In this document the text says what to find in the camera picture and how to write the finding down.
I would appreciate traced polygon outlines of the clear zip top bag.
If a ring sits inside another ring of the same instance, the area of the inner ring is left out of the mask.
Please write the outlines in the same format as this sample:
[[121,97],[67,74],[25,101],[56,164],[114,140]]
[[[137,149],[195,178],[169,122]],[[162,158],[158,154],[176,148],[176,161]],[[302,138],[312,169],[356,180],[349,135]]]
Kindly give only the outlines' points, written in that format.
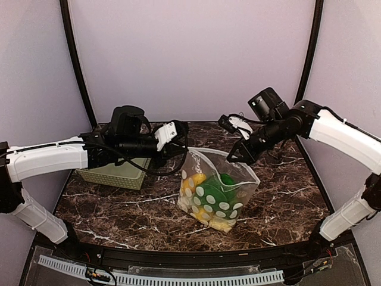
[[228,153],[190,147],[181,169],[177,205],[202,224],[228,233],[257,190],[260,179],[245,163],[231,163]]

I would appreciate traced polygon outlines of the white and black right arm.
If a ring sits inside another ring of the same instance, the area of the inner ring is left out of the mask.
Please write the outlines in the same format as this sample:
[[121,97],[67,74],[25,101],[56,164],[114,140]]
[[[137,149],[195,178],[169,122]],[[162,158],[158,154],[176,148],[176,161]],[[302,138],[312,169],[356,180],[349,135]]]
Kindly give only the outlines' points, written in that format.
[[343,232],[380,213],[380,138],[353,125],[337,115],[328,106],[301,100],[289,107],[276,91],[268,87],[249,101],[248,105],[257,116],[258,128],[250,127],[251,120],[243,115],[222,115],[219,125],[230,133],[241,133],[227,159],[229,162],[255,163],[260,155],[275,145],[289,139],[303,138],[311,144],[321,143],[313,160],[318,169],[328,156],[323,152],[331,148],[330,155],[353,159],[369,171],[369,177],[359,184],[359,191],[342,206],[316,226],[311,238],[304,245],[304,254],[315,259],[327,248],[327,243]]

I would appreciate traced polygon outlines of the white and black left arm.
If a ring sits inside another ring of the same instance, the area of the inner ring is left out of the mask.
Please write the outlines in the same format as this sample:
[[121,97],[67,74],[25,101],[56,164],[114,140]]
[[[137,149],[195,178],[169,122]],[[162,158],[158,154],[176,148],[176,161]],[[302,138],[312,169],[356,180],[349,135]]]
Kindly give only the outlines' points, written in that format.
[[94,169],[108,164],[129,163],[134,158],[151,158],[164,165],[175,156],[186,154],[186,145],[174,139],[142,138],[131,142],[107,141],[100,134],[88,133],[63,141],[10,147],[1,143],[1,213],[10,214],[38,231],[71,260],[84,255],[70,224],[49,212],[23,186],[26,179],[67,170]]

